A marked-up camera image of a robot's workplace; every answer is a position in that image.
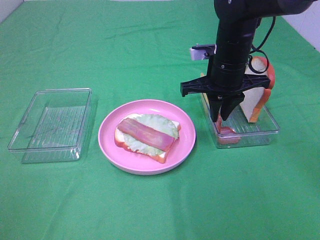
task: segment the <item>robotic arm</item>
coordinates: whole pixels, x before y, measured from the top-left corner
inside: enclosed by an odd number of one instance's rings
[[[275,20],[275,16],[299,14],[315,1],[214,0],[214,9],[219,18],[216,44],[192,47],[205,51],[208,59],[206,76],[182,82],[181,95],[206,93],[211,119],[216,122],[220,112],[222,119],[226,120],[244,100],[243,91],[269,87],[267,76],[245,74],[247,64],[251,67],[250,54],[262,52],[260,47],[255,48],[252,44],[261,18],[274,17]]]

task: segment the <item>white wall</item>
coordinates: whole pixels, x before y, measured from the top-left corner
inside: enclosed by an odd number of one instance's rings
[[[22,3],[23,0],[0,0],[0,23]]]
[[[320,52],[320,0],[301,14],[283,18]]]

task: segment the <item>clear plastic container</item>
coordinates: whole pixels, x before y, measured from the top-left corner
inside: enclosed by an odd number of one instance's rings
[[[221,127],[229,127],[235,133],[222,134],[219,132],[217,123],[211,120],[210,107],[203,93],[201,103],[214,144],[218,149],[268,145],[280,130],[267,107],[263,106],[256,123],[249,123],[238,105],[228,119],[221,124]]]
[[[90,88],[37,91],[8,150],[24,164],[78,160],[88,131],[91,97]]]

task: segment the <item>green table surface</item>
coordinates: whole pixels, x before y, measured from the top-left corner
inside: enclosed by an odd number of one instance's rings
[[[27,1],[1,23],[0,239],[320,239],[320,54],[278,17],[263,49],[280,133],[269,145],[217,149],[199,95],[180,94],[207,68],[189,47],[213,44],[217,26],[212,0]],[[21,164],[7,145],[33,94],[64,88],[93,91],[87,151]],[[173,103],[194,123],[194,148],[171,171],[130,174],[100,150],[103,119],[139,99]]]

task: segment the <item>pink plate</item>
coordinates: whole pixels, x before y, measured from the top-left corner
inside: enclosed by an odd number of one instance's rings
[[[116,146],[114,137],[117,125],[125,116],[133,113],[159,114],[180,123],[179,139],[170,150],[166,163]],[[98,141],[104,155],[119,169],[131,174],[155,175],[177,167],[187,158],[196,141],[196,130],[190,117],[176,105],[156,99],[142,99],[113,110],[99,128]]]

